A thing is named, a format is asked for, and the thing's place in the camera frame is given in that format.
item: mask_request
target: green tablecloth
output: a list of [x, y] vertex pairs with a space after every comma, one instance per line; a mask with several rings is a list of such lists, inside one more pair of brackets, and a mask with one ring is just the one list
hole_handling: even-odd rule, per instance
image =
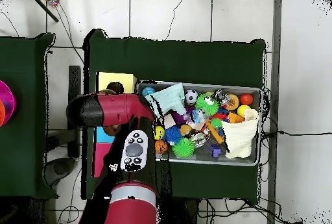
[[0, 80], [17, 108], [0, 127], [0, 196], [55, 197], [43, 181], [46, 91], [45, 52], [53, 34], [35, 39], [0, 37]]
[[[263, 85], [265, 43], [179, 42], [139, 38], [109, 39], [100, 29], [84, 40], [86, 73], [84, 93], [93, 92], [96, 72], [134, 74], [138, 80], [220, 84]], [[88, 150], [93, 147], [93, 129], [88, 131]], [[93, 193], [91, 156], [87, 157], [87, 197]], [[160, 169], [157, 163], [158, 186]], [[257, 166], [222, 166], [171, 163], [173, 195], [193, 198], [245, 198], [256, 202]]]

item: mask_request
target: toy bin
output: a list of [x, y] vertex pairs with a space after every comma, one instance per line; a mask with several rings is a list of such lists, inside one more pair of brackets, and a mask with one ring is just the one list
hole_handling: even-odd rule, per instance
[[[136, 93], [142, 94], [143, 88], [150, 86], [156, 91], [163, 90], [169, 86], [176, 84], [176, 82], [138, 82], [136, 84]], [[211, 144], [218, 144], [216, 139], [210, 135], [209, 140], [199, 148], [196, 148], [193, 155], [188, 158], [178, 158], [175, 156], [169, 148], [168, 153], [163, 155], [156, 154], [156, 160], [169, 158], [171, 162], [179, 163], [195, 163], [195, 164], [220, 164], [220, 165], [233, 165], [233, 166], [254, 166], [259, 161], [259, 142], [261, 134], [261, 113], [263, 110], [263, 94], [259, 88], [245, 88], [239, 86], [219, 86], [210, 84], [184, 84], [184, 91], [186, 90], [196, 90], [198, 93], [214, 92], [219, 88], [222, 88], [225, 93], [235, 94], [240, 97], [242, 93], [250, 93], [253, 97], [253, 102], [250, 105], [251, 108], [255, 109], [259, 113], [259, 122], [257, 125], [257, 132], [252, 140], [252, 152], [247, 158], [233, 158], [229, 159], [225, 157], [226, 145], [225, 143], [220, 144], [221, 154], [218, 158], [213, 158], [211, 154]]]

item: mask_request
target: blue block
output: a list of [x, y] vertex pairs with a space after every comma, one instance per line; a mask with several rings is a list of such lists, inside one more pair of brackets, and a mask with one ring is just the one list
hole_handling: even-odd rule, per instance
[[113, 141], [114, 141], [114, 136], [107, 135], [102, 127], [97, 127], [96, 143], [113, 143]]

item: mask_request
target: light blue cloth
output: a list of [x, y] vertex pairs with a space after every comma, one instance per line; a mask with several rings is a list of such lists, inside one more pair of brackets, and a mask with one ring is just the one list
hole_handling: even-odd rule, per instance
[[[164, 116], [170, 110], [179, 113], [179, 115], [184, 115], [186, 113], [184, 107], [184, 87], [181, 82], [161, 90], [160, 92], [147, 95], [145, 96], [145, 99], [151, 104], [154, 115], [157, 119]], [[160, 115], [157, 104], [159, 104], [161, 108], [162, 115]]]

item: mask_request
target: orange ball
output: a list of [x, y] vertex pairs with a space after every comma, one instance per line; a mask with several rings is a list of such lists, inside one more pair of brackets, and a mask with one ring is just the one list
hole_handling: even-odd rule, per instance
[[154, 143], [154, 147], [156, 148], [156, 153], [166, 153], [167, 151], [167, 143], [163, 140], [157, 140]]

